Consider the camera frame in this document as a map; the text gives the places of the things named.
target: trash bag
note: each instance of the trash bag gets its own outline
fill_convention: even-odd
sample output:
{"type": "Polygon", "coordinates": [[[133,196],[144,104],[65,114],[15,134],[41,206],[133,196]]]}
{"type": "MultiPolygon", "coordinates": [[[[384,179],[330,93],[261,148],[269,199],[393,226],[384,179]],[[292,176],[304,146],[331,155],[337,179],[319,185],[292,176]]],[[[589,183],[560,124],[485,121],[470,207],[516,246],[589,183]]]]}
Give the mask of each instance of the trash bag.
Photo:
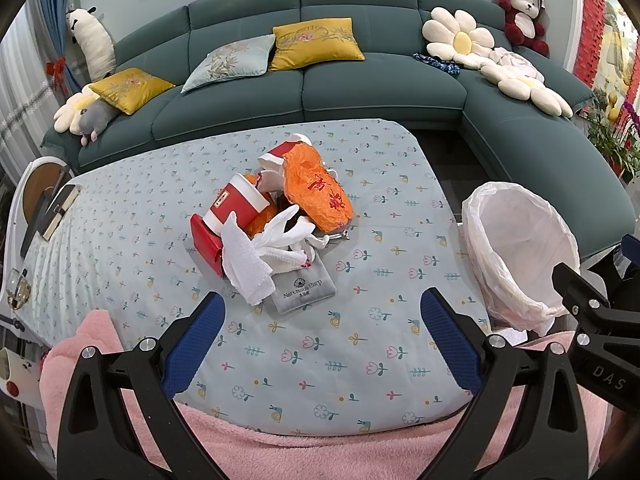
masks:
{"type": "Polygon", "coordinates": [[[516,330],[548,332],[567,314],[551,273],[580,272],[578,245],[553,206],[519,184],[488,182],[462,204],[462,231],[487,310],[516,330]]]}

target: sofa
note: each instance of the sofa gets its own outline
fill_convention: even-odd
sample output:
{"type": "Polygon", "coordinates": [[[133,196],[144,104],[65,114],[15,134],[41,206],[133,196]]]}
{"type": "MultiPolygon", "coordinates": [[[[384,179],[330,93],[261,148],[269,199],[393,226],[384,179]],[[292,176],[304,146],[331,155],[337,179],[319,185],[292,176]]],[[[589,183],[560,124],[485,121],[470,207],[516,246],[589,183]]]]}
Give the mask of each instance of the sofa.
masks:
{"type": "Polygon", "coordinates": [[[408,129],[458,131],[492,180],[517,182],[548,200],[591,256],[633,232],[632,204],[614,173],[569,120],[508,98],[479,72],[453,78],[412,57],[425,52],[422,24],[433,7],[463,9],[496,46],[527,57],[579,110],[593,93],[580,80],[504,35],[504,11],[484,0],[197,0],[132,32],[115,45],[118,70],[137,67],[176,87],[131,116],[119,115],[96,142],[80,147],[68,132],[46,133],[80,173],[186,140],[302,121],[383,118],[408,129]],[[213,84],[187,94],[181,85],[219,46],[270,34],[273,27],[351,17],[364,61],[213,84]]]}

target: red and white paper cup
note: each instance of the red and white paper cup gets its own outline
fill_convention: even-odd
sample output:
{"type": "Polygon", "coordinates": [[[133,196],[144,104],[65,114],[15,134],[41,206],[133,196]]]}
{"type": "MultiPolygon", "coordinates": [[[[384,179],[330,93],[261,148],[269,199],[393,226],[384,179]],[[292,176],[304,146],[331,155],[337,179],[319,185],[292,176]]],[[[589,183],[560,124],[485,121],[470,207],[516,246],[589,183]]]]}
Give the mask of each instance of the red and white paper cup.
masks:
{"type": "Polygon", "coordinates": [[[220,191],[202,220],[209,229],[220,236],[222,224],[232,211],[236,212],[238,227],[244,229],[268,205],[267,199],[255,189],[255,186],[240,173],[236,173],[220,191]]]}
{"type": "Polygon", "coordinates": [[[258,162],[260,162],[260,165],[265,170],[280,171],[282,168],[282,163],[284,162],[282,156],[285,153],[290,152],[293,147],[300,142],[304,142],[305,144],[311,146],[311,141],[307,136],[304,136],[302,134],[291,134],[288,140],[281,144],[278,144],[271,151],[258,157],[258,162]]]}

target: white sheer curtain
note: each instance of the white sheer curtain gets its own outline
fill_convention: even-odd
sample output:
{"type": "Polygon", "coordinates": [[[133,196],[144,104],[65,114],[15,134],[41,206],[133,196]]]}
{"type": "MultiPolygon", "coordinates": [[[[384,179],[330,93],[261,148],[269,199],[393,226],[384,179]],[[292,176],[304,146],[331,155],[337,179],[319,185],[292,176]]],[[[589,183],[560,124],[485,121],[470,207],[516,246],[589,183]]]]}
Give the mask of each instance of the white sheer curtain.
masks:
{"type": "Polygon", "coordinates": [[[63,101],[45,72],[56,59],[37,0],[27,0],[0,43],[0,165],[14,184],[45,154],[42,137],[63,101]]]}

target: dark floor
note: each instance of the dark floor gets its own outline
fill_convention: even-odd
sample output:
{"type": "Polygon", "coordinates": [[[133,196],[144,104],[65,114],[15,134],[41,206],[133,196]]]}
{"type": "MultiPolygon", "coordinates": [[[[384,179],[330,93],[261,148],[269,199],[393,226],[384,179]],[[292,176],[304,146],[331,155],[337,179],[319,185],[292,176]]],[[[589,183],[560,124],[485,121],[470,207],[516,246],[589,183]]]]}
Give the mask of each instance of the dark floor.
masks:
{"type": "Polygon", "coordinates": [[[412,130],[422,152],[440,181],[458,222],[462,202],[473,190],[489,181],[482,166],[457,132],[412,130]]]}

